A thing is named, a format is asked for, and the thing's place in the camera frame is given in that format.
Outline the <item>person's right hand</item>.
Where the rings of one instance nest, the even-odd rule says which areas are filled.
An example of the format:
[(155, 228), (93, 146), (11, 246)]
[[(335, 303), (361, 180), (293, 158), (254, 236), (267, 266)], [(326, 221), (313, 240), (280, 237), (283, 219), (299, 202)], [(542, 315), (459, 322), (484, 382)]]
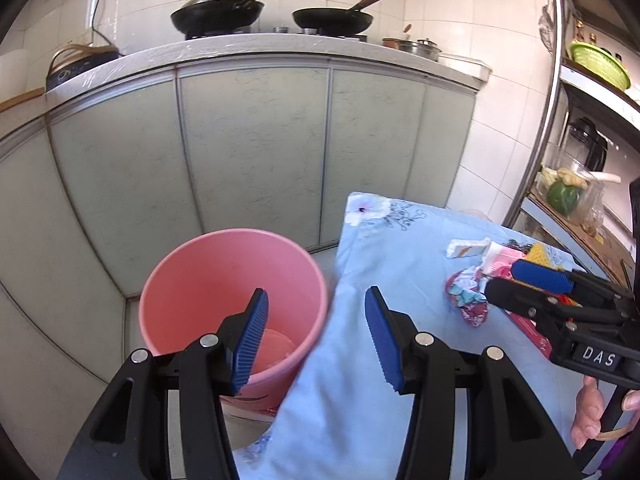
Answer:
[[(622, 409), (632, 414), (628, 427), (634, 429), (639, 420), (640, 392), (630, 390), (622, 401)], [(581, 450), (584, 445), (601, 432), (601, 418), (604, 413), (604, 397), (600, 393), (596, 378), (585, 376), (582, 388), (576, 396), (576, 413), (570, 427), (570, 440), (575, 448)]]

